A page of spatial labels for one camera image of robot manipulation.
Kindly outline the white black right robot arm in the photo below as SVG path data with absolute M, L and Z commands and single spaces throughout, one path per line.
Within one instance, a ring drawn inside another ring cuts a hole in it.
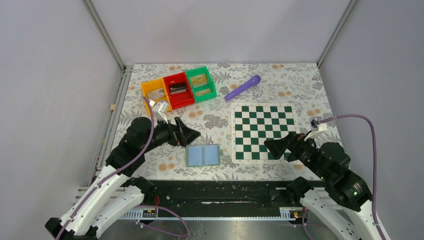
M 289 132 L 264 145 L 274 158 L 290 151 L 287 161 L 299 160 L 324 183 L 328 196 L 347 214 L 343 217 L 303 177 L 293 180 L 283 197 L 316 215 L 340 240 L 388 240 L 387 231 L 373 209 L 373 195 L 366 182 L 349 169 L 351 158 L 338 142 L 316 147 L 309 135 Z

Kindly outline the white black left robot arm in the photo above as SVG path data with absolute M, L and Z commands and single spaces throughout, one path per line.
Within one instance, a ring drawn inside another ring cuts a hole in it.
M 46 222 L 51 236 L 56 240 L 97 240 L 133 207 L 152 204 L 155 185 L 144 177 L 132 177 L 145 162 L 145 154 L 163 144 L 186 147 L 201 136 L 179 117 L 174 120 L 175 124 L 135 118 L 89 189 L 67 213 Z

